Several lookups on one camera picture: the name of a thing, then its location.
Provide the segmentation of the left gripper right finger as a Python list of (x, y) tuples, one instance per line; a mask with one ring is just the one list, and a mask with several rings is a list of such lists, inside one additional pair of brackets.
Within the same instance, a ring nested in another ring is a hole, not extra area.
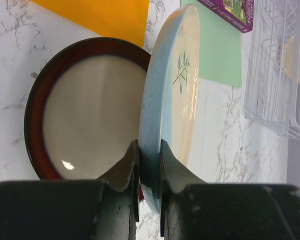
[(162, 140), (159, 152), (160, 234), (198, 238), (206, 183), (184, 166)]

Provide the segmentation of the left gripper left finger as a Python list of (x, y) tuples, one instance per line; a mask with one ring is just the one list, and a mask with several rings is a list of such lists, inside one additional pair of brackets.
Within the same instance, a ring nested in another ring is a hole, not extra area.
[(130, 142), (123, 157), (114, 164), (108, 171), (97, 178), (98, 181), (105, 181), (109, 187), (118, 192), (128, 190), (130, 207), (133, 209), (136, 222), (140, 221), (140, 154), (139, 142)]

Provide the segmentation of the cream and blue plate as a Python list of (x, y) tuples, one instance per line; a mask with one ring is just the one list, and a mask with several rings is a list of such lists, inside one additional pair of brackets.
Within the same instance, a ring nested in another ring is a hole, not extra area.
[(139, 124), (140, 181), (144, 199), (156, 214), (159, 153), (166, 141), (187, 165), (195, 126), (199, 86), (200, 17), (194, 4), (176, 9), (164, 22), (150, 57)]

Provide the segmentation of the dark red rimmed plate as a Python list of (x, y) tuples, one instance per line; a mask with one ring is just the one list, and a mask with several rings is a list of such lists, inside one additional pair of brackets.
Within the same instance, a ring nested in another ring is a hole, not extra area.
[(113, 37), (57, 53), (30, 91), (24, 139), (41, 180), (97, 180), (137, 140), (151, 55)]

